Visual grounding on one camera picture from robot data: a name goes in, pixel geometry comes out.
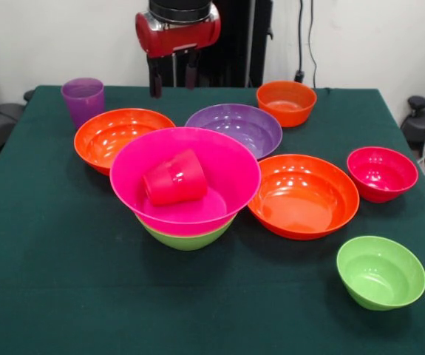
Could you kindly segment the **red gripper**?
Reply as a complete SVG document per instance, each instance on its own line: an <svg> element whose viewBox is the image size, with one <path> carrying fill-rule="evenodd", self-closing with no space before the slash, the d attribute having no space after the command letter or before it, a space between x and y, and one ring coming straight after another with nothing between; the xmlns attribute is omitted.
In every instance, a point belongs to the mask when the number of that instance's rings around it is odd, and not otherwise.
<svg viewBox="0 0 425 355"><path fill-rule="evenodd" d="M189 50L185 86L195 88L199 49L215 44L220 36L221 21L217 7L209 4L207 16L197 22L167 22L164 18L146 11L135 16L135 29L141 48L147 54L149 91L153 98L162 95L162 78L157 58Z"/></svg>

